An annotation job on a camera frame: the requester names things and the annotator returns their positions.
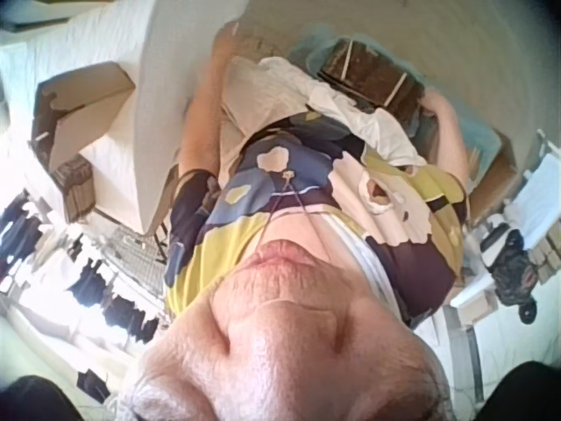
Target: patterned shirt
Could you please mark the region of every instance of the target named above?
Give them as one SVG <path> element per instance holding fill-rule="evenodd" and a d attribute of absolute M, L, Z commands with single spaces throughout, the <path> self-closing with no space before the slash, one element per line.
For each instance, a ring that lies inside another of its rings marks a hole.
<path fill-rule="evenodd" d="M 406 324 L 443 304 L 462 261 L 467 201 L 458 181 L 431 165 L 392 167 L 346 126 L 308 112 L 253 135 L 223 190 L 208 171 L 181 178 L 165 277 L 171 310 L 179 314 L 234 268 L 271 213 L 302 212 L 300 201 L 372 248 Z"/>

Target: lips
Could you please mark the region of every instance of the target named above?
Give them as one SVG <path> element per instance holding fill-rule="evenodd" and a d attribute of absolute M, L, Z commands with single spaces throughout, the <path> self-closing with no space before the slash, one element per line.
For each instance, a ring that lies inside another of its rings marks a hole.
<path fill-rule="evenodd" d="M 293 241 L 277 239 L 260 246 L 240 269 L 275 264 L 315 266 L 316 258 Z"/>

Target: man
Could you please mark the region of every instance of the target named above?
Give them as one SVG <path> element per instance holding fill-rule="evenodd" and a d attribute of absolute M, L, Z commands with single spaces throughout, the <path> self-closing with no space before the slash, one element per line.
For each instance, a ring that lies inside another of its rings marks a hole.
<path fill-rule="evenodd" d="M 235 25 L 191 103 L 171 216 L 177 315 L 131 374 L 138 419 L 440 419 L 447 387 L 411 331 L 458 276 L 467 163 L 435 91 L 437 166 L 394 168 L 315 112 L 253 135 L 221 191 L 219 120 Z"/>

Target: open cardboard box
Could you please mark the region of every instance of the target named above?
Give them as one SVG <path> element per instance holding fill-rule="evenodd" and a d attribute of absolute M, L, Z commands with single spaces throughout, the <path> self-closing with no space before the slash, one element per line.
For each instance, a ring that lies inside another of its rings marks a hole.
<path fill-rule="evenodd" d="M 503 201 L 512 197 L 522 182 L 522 174 L 516 168 L 510 139 L 497 130 L 495 132 L 501 139 L 501 150 L 470 195 L 471 225 L 477 225 L 499 211 Z"/>
<path fill-rule="evenodd" d="M 31 143 L 43 167 L 52 172 L 101 138 L 134 89 L 129 76 L 112 61 L 41 82 Z"/>

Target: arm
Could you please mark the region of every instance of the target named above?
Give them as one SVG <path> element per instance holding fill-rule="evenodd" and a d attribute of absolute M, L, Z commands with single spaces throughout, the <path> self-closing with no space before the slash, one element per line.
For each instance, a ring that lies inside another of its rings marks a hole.
<path fill-rule="evenodd" d="M 454 108 L 433 89 L 427 90 L 421 105 L 437 116 L 439 137 L 437 167 L 454 175 L 466 189 L 469 177 L 467 154 Z"/>
<path fill-rule="evenodd" d="M 192 169 L 220 171 L 220 108 L 224 74 L 236 50 L 237 23 L 227 24 L 217 35 L 212 58 L 188 108 L 179 155 L 179 177 Z"/>

